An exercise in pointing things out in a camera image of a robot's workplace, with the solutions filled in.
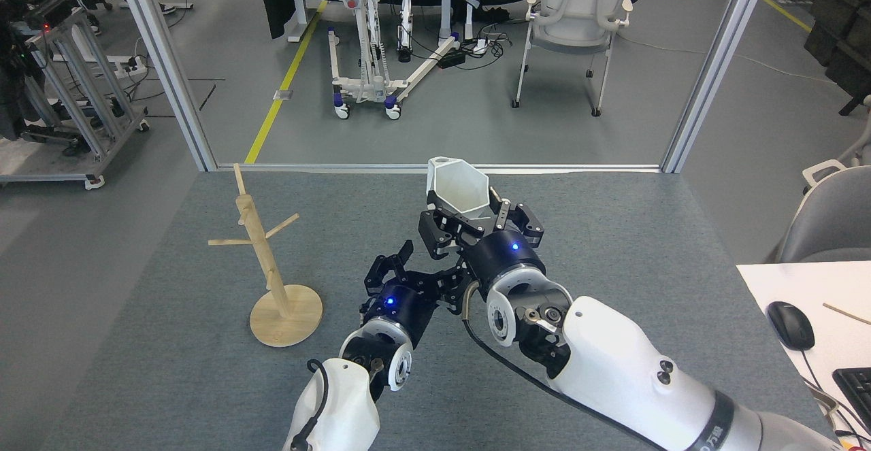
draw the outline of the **screw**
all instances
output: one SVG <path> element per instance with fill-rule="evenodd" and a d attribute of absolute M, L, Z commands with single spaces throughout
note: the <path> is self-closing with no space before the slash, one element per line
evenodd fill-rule
<path fill-rule="evenodd" d="M 560 319 L 559 310 L 556 308 L 548 308 L 544 311 L 544 317 L 551 322 L 558 322 Z"/>

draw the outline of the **metal rack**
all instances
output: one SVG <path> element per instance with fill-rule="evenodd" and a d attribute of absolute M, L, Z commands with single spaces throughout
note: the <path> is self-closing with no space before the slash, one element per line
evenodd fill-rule
<path fill-rule="evenodd" d="M 78 33 L 78 41 L 83 41 L 96 58 L 103 79 L 109 84 L 111 92 L 104 95 L 97 86 L 89 64 L 73 40 Z M 134 131 L 147 131 L 147 109 L 133 106 L 97 39 L 91 32 L 84 11 L 75 9 L 72 15 L 49 31 L 28 39 L 31 54 L 43 70 L 48 82 L 52 83 L 75 129 L 81 134 L 90 151 L 68 156 L 64 148 L 54 144 L 35 144 L 30 141 L 0 141 L 0 182 L 19 181 L 84 181 L 87 190 L 105 184 L 103 170 L 118 154 L 122 145 Z M 54 69 L 46 54 L 54 51 L 59 54 L 78 82 L 78 88 L 93 106 L 102 128 L 94 129 L 91 120 L 85 116 L 81 104 L 69 92 L 62 77 Z M 56 131 L 64 131 L 62 120 L 49 105 L 41 86 L 34 78 L 26 79 L 28 98 L 43 120 L 44 124 Z"/>

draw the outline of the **wooden mug tree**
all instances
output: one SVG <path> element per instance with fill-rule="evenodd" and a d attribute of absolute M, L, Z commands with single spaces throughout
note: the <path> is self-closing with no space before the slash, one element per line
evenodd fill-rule
<path fill-rule="evenodd" d="M 248 231 L 248 240 L 226 239 L 209 240 L 209 246 L 253 246 L 257 260 L 261 263 L 263 275 L 267 278 L 268 293 L 255 303 L 251 309 L 251 331 L 257 339 L 273 348 L 286 348 L 298 344 L 311 335 L 321 323 L 323 304 L 321 297 L 308 286 L 284 284 L 268 240 L 287 225 L 299 218 L 295 213 L 270 231 L 263 230 L 261 217 L 257 214 L 254 200 L 245 191 L 242 170 L 234 163 L 236 184 L 239 196 L 236 207 L 239 209 L 239 224 Z"/>

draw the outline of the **hexagonal cup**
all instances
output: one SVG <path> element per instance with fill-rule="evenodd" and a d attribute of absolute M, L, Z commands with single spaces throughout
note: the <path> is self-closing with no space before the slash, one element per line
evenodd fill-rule
<path fill-rule="evenodd" d="M 489 213 L 489 178 L 459 158 L 437 156 L 427 163 L 427 194 L 434 190 L 454 212 L 468 218 Z"/>

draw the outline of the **computer mouse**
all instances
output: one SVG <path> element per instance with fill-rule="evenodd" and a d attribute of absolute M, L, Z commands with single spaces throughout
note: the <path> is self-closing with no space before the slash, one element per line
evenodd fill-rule
<path fill-rule="evenodd" d="M 786 301 L 775 301 L 766 313 L 784 346 L 793 351 L 806 351 L 814 346 L 814 329 L 802 310 Z"/>

